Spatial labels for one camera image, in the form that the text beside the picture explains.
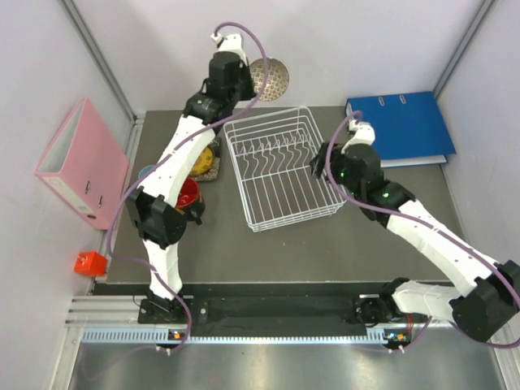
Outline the black orange patterned mug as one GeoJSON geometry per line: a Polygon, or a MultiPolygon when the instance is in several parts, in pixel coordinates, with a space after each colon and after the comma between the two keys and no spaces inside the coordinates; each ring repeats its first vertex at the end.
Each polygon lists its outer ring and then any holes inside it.
{"type": "Polygon", "coordinates": [[[175,209],[188,221],[202,225],[202,215],[206,209],[200,187],[192,178],[187,178],[180,190],[175,209]]]}

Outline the yellow round plate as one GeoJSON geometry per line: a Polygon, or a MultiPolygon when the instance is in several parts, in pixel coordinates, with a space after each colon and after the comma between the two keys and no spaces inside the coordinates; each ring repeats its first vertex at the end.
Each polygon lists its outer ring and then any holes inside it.
{"type": "Polygon", "coordinates": [[[209,146],[207,146],[194,163],[190,175],[201,176],[206,174],[212,168],[214,160],[215,153],[209,146]]]}

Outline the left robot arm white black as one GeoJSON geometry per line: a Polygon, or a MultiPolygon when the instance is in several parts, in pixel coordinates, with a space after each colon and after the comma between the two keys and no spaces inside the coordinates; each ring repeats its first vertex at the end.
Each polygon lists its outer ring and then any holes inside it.
{"type": "Polygon", "coordinates": [[[202,151],[215,139],[238,102],[255,97],[245,54],[214,53],[201,89],[186,102],[175,133],[154,171],[128,195],[126,207],[151,265],[149,300],[167,322],[179,320],[183,301],[178,244],[190,215],[177,208],[178,196],[202,151]]]}

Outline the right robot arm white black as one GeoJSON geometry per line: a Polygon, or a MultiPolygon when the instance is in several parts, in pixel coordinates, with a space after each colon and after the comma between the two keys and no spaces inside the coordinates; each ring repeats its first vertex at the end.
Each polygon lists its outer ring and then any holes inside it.
{"type": "Polygon", "coordinates": [[[500,263],[447,229],[404,186],[385,177],[368,144],[320,145],[311,173],[324,178],[347,201],[434,264],[449,286],[407,278],[387,283],[379,312],[391,322],[406,314],[449,321],[472,340],[491,338],[519,312],[519,265],[500,263]]]}

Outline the beige patterned bowl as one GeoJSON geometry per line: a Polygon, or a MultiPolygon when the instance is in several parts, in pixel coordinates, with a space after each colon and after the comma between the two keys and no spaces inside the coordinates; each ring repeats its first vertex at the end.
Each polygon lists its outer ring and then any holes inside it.
{"type": "Polygon", "coordinates": [[[268,58],[267,62],[268,74],[263,93],[260,93],[265,76],[263,60],[261,58],[254,60],[249,66],[254,91],[259,96],[259,100],[263,102],[271,102],[280,98],[286,92],[290,81],[288,69],[281,61],[276,58],[268,58]]]}

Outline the light blue plastic cup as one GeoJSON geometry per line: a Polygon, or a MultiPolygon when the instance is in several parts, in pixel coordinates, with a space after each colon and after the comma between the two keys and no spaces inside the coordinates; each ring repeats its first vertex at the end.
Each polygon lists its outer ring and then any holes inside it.
{"type": "Polygon", "coordinates": [[[148,165],[146,167],[142,167],[137,175],[137,179],[143,178],[145,175],[147,175],[152,169],[154,168],[153,165],[148,165]]]}

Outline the black floral square plate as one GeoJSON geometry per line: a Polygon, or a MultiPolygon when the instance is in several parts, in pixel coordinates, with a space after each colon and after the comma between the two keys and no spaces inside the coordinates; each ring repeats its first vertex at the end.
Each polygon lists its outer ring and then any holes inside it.
{"type": "Polygon", "coordinates": [[[213,181],[218,178],[222,150],[222,139],[216,137],[199,155],[189,176],[197,182],[213,181]]]}

